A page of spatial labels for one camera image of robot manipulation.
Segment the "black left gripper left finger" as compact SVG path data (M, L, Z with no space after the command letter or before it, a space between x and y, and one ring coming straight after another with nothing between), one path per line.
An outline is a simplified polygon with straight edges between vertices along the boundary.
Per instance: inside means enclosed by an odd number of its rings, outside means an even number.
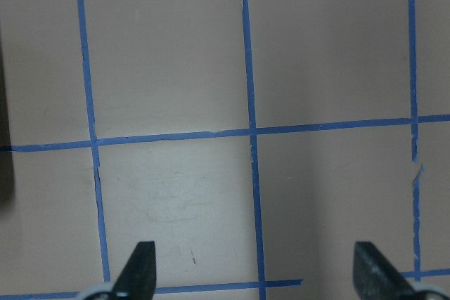
M155 242L138 242L116 279L112 299L151 300L156 289Z

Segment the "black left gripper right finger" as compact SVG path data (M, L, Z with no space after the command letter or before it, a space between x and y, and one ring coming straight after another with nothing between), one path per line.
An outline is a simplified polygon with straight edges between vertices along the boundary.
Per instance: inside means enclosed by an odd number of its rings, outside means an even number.
M417 299L417 292L372 242L355 242L353 285L360 299Z

